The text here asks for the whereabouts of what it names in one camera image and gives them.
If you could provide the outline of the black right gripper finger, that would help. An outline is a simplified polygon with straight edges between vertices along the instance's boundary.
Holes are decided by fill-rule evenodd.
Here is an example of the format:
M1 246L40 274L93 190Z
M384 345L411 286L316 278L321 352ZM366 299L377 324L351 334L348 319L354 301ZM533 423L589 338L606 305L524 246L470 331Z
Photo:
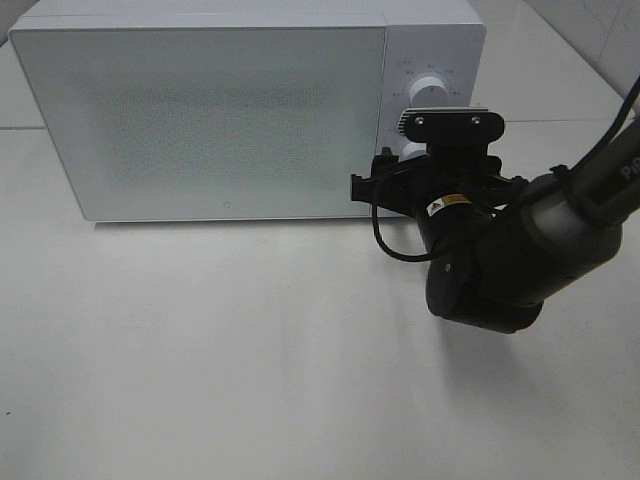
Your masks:
M391 172L399 163L399 156L395 155L389 147L383 147L371 164L372 175L384 175Z
M350 176L350 200L371 205L375 187L375 179L352 174Z

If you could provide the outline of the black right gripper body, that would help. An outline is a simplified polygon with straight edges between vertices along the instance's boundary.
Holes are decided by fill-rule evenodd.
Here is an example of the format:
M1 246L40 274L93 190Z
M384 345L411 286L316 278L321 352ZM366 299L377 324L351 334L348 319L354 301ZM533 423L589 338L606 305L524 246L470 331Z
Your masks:
M384 175L370 175L376 180L377 205L405 216L413 217L419 205L433 215L433 202L444 197L458 197L486 214L495 214L522 193L525 179L450 169L434 160L421 161L414 166L399 164Z

